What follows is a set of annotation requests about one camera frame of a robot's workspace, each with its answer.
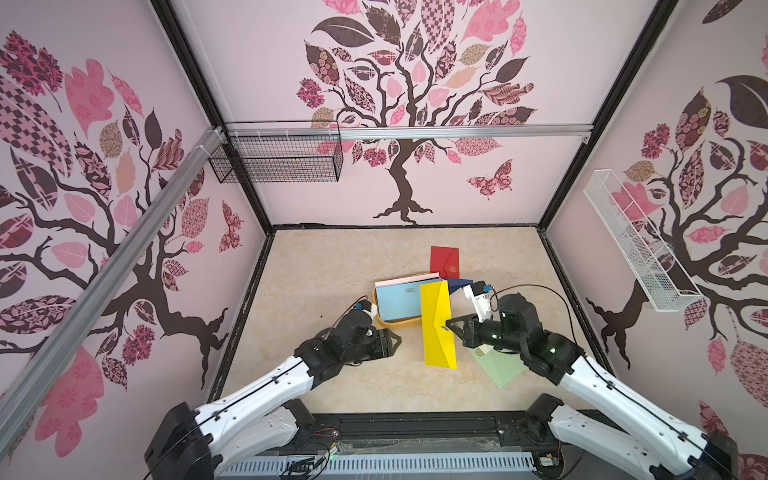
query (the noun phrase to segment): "black wire basket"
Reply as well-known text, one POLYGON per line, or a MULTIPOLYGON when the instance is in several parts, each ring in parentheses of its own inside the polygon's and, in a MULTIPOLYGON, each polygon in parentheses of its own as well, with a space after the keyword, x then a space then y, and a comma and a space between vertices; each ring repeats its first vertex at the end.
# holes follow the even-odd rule
POLYGON ((238 121, 210 156, 219 182, 337 182, 344 156, 337 121, 238 121))

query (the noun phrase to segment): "butterfly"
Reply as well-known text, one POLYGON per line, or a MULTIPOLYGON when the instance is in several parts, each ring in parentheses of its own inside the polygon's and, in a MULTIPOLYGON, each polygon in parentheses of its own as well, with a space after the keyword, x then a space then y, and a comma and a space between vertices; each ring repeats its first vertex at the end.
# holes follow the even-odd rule
POLYGON ((504 162, 496 171, 496 175, 493 178, 487 177, 472 177, 467 180, 473 187, 480 189, 480 194, 485 195, 491 200, 491 195, 496 193, 496 187, 499 190, 511 190, 510 187, 512 180, 509 178, 509 173, 512 172, 512 160, 504 162))
POLYGON ((242 227, 243 221, 238 215, 232 213, 230 206, 223 200, 221 202, 221 210, 224 212, 224 221, 227 222, 228 227, 227 232, 221 237, 221 242, 219 243, 219 251, 223 252, 240 246, 240 235, 237 231, 242 227))

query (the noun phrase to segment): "red envelope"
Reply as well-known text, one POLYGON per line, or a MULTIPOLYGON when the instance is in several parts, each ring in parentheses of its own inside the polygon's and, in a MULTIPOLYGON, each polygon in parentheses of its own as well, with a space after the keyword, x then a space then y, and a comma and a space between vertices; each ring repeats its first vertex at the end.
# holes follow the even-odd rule
POLYGON ((459 278, 458 248, 432 247, 429 271, 439 273, 440 278, 459 278))

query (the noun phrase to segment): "patterned leaf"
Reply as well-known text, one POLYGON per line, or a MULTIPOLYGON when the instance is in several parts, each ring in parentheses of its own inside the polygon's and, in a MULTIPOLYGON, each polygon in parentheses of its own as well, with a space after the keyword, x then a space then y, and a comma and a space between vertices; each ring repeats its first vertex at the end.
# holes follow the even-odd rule
POLYGON ((27 243, 35 225, 30 214, 9 218, 0 223, 0 248, 16 248, 27 243))
POLYGON ((698 228, 686 235, 686 237, 690 238, 696 243, 712 243, 718 238, 722 237, 727 231, 727 228, 714 225, 712 227, 698 228))
POLYGON ((723 258, 720 265, 717 266, 717 274, 721 276, 732 275, 749 265, 756 257, 757 255, 752 257, 729 255, 728 257, 723 258))
POLYGON ((730 354, 730 364, 747 392, 768 407, 768 350, 739 340, 730 354))
POLYGON ((120 360, 105 356, 101 360, 101 371, 104 372, 104 377, 107 380, 123 386, 128 391, 128 372, 125 369, 125 364, 120 360))
POLYGON ((685 153, 686 150, 693 147, 699 140, 701 134, 707 128, 710 121, 712 106, 710 101, 704 97, 704 89, 686 105, 680 120, 677 121, 675 130, 675 141, 677 146, 685 153))
POLYGON ((454 142, 454 145, 460 154, 469 157, 487 154, 494 148, 501 147, 496 140, 486 137, 459 138, 454 142))
POLYGON ((750 192, 746 185, 738 187, 723 198, 720 202, 720 209, 726 214, 741 215, 746 212, 746 207, 750 204, 750 192))
POLYGON ((369 112, 373 112, 375 105, 373 104, 373 97, 368 91, 359 84, 351 81, 349 77, 344 77, 346 83, 346 91, 349 93, 349 97, 358 107, 369 112))
POLYGON ((66 296, 37 296, 0 310, 0 330, 8 333, 43 332, 61 322, 74 305, 66 296))
MULTIPOLYGON (((362 26, 360 22, 357 20, 352 20, 349 17, 332 17, 323 20, 313 29, 313 31, 318 30, 324 31, 330 35, 331 38, 336 40, 336 43, 342 45, 343 47, 362 47, 363 45, 367 45, 373 41, 373 35, 371 35, 371 32, 362 26)), ((307 60, 310 60, 309 46, 310 44, 307 44, 307 60)))
POLYGON ((685 329, 704 318, 707 314, 707 299, 703 298, 691 303, 685 308, 684 321, 685 329))
POLYGON ((195 238, 203 231, 208 221, 208 200, 208 198, 198 198, 190 202, 181 216, 182 235, 195 238))
POLYGON ((376 31, 376 34, 384 39, 384 41, 388 41, 393 45, 399 45, 400 25, 397 23, 397 20, 395 20, 395 17, 392 16, 392 14, 386 11, 384 8, 369 7, 365 4, 364 6, 366 7, 366 17, 368 18, 368 23, 371 24, 373 29, 376 31))
POLYGON ((143 321, 151 323, 152 325, 157 324, 154 321, 154 307, 152 306, 152 302, 149 300, 137 301, 134 303, 134 310, 136 310, 136 314, 139 315, 139 318, 143 321))
POLYGON ((712 146, 710 163, 713 167, 717 170, 732 170, 736 166, 736 161, 733 159, 733 154, 730 153, 730 150, 712 141, 710 145, 712 146))
POLYGON ((768 145, 749 141, 750 143, 750 163, 757 170, 768 170, 768 145))
POLYGON ((507 44, 504 43, 501 47, 496 47, 488 52, 488 56, 485 57, 485 71, 491 71, 496 65, 498 65, 504 56, 504 50, 506 48, 507 44))
POLYGON ((490 45, 483 45, 482 43, 470 45, 469 48, 464 50, 464 53, 462 53, 462 57, 459 59, 459 61, 464 65, 474 65, 480 61, 480 58, 482 58, 483 54, 486 50, 488 50, 489 46, 490 45))
POLYGON ((701 146, 691 155, 688 163, 680 172, 680 198, 683 199, 683 208, 688 208, 694 203, 701 193, 704 185, 704 164, 701 161, 701 146))
POLYGON ((27 281, 27 267, 17 262, 0 269, 0 298, 8 298, 18 292, 27 281))
POLYGON ((58 187, 53 177, 42 168, 30 164, 23 158, 17 158, 13 153, 12 147, 10 151, 11 159, 16 168, 16 174, 24 190, 27 191, 32 200, 40 204, 47 211, 51 211, 58 198, 58 187))
POLYGON ((451 40, 445 44, 445 47, 440 54, 440 58, 438 58, 438 61, 435 64, 435 81, 440 81, 443 78, 448 77, 448 74, 451 73, 451 70, 453 69, 454 63, 456 63, 456 43, 451 40))
POLYGON ((641 160, 632 164, 629 169, 624 171, 627 178, 633 182, 645 182, 651 175, 655 174, 654 164, 648 160, 641 160))
POLYGON ((93 152, 87 145, 78 142, 74 145, 74 156, 80 163, 80 169, 83 172, 85 180, 98 192, 105 200, 109 200, 109 193, 112 190, 112 179, 107 171, 107 166, 101 161, 98 154, 93 152))
POLYGON ((184 159, 184 149, 181 147, 181 132, 177 128, 173 137, 163 142, 152 165, 155 170, 176 170, 184 159))

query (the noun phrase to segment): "white wire basket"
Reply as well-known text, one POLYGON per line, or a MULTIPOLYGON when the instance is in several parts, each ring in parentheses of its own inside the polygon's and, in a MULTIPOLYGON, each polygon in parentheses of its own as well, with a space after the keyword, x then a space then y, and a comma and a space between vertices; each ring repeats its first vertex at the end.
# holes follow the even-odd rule
POLYGON ((679 312, 703 298, 670 245, 662 241, 659 230, 612 170, 595 170, 584 194, 616 240, 657 312, 679 312), (682 270, 686 285, 675 284, 668 273, 670 268, 682 270))

